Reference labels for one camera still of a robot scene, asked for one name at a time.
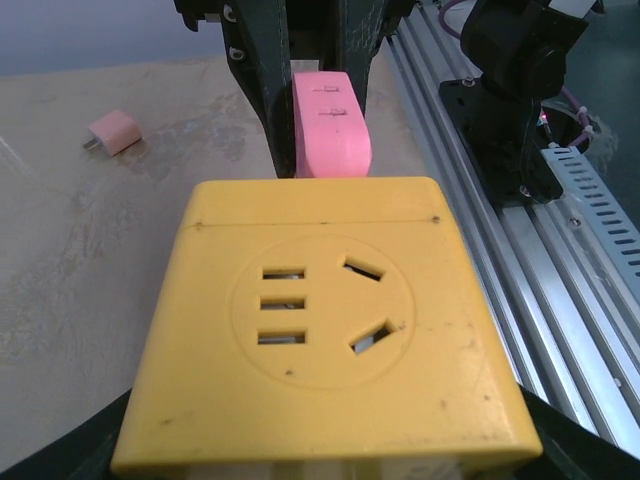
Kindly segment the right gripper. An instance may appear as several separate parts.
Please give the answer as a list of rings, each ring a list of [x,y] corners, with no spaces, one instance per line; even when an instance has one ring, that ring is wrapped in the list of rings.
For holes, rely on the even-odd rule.
[[[411,1],[178,1],[185,26],[220,23],[231,73],[264,127],[275,173],[295,176],[292,79],[298,72],[348,74],[366,111],[372,59],[412,13]]]

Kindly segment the yellow cube socket adapter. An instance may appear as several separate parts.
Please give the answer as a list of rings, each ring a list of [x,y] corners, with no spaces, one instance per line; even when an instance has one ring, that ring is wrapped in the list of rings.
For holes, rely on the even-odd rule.
[[[502,479],[543,447],[427,177],[197,185],[124,479]]]

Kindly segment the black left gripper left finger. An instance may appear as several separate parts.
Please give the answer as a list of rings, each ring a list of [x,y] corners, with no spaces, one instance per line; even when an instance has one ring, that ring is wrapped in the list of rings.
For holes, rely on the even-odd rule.
[[[131,390],[1,473],[2,479],[117,479],[110,470]]]

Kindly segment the light pink plug adapter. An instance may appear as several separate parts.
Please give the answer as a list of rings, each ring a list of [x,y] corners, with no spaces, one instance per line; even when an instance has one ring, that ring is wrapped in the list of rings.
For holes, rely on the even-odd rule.
[[[85,150],[101,148],[113,157],[142,140],[137,122],[121,110],[114,110],[87,127],[91,138],[82,144]]]

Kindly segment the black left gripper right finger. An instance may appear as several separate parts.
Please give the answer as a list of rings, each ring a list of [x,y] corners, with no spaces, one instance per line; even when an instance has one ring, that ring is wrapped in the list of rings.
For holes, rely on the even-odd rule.
[[[543,453],[519,467],[517,480],[639,480],[639,460],[593,434],[525,387],[520,388]]]

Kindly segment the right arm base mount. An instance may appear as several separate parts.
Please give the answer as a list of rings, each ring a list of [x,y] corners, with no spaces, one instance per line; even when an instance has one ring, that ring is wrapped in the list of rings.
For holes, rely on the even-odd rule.
[[[493,207],[547,204],[562,196],[530,103],[484,75],[444,81],[439,96]]]

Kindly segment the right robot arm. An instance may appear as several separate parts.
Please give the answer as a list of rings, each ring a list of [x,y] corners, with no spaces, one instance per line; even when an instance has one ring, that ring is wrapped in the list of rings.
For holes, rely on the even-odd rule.
[[[564,84],[566,55],[587,27],[588,1],[478,1],[459,35],[464,55],[498,89],[542,100]],[[316,60],[343,71],[366,105],[373,58],[411,1],[178,1],[187,29],[221,24],[230,71],[263,126],[275,172],[296,160],[291,63]]]

